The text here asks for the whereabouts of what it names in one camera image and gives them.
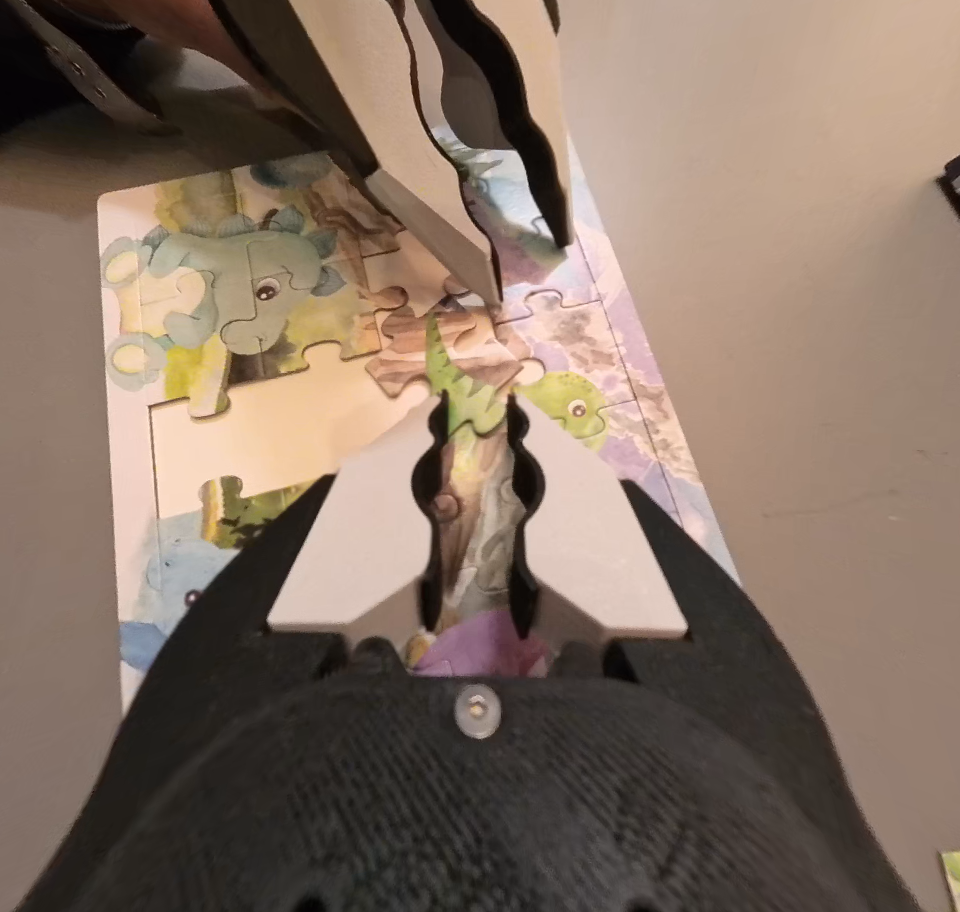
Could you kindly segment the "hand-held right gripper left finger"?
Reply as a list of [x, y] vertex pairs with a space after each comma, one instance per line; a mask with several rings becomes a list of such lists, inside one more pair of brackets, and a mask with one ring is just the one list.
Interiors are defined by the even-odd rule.
[[333, 479], [268, 618], [275, 632], [381, 637], [404, 647], [443, 608], [440, 527], [449, 395], [433, 396]]

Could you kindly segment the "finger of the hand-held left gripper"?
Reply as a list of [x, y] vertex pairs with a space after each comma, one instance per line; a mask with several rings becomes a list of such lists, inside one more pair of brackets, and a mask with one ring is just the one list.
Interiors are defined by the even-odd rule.
[[414, 0], [438, 47], [443, 119], [466, 147], [518, 153], [556, 246], [574, 239], [558, 0]]
[[288, 0], [370, 147], [369, 194], [486, 304], [502, 293], [497, 255], [466, 207], [459, 174], [426, 128], [412, 53], [387, 0]]

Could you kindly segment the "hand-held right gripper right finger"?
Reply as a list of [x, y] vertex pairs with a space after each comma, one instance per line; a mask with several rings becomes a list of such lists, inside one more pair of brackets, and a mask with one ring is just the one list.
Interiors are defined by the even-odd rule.
[[680, 640], [689, 624], [638, 514], [634, 486], [535, 405], [507, 403], [512, 541], [510, 619], [518, 637], [570, 642]]

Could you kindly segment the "dinosaur puzzle board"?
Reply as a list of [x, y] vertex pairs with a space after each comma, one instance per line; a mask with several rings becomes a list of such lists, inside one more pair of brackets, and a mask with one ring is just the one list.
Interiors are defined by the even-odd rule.
[[[517, 153], [434, 133], [503, 261], [497, 324], [544, 374], [525, 397], [738, 570], [573, 143], [575, 238], [558, 251]], [[471, 294], [324, 152], [136, 186], [98, 204], [122, 703], [132, 702], [212, 578], [322, 476], [430, 393], [397, 399], [367, 364], [378, 314]], [[450, 432], [437, 498], [444, 599], [402, 648], [420, 675], [536, 675], [550, 654], [507, 643], [511, 490], [506, 418]]]

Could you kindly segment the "green tail puzzle piece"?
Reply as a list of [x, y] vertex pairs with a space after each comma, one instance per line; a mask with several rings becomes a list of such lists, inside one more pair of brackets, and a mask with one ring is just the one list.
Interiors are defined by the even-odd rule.
[[410, 306], [379, 313], [377, 325], [381, 350], [366, 365], [372, 380], [391, 399], [418, 383], [445, 394], [450, 431], [491, 433], [510, 392], [546, 371], [530, 342], [495, 323], [471, 294], [447, 296], [421, 314]]

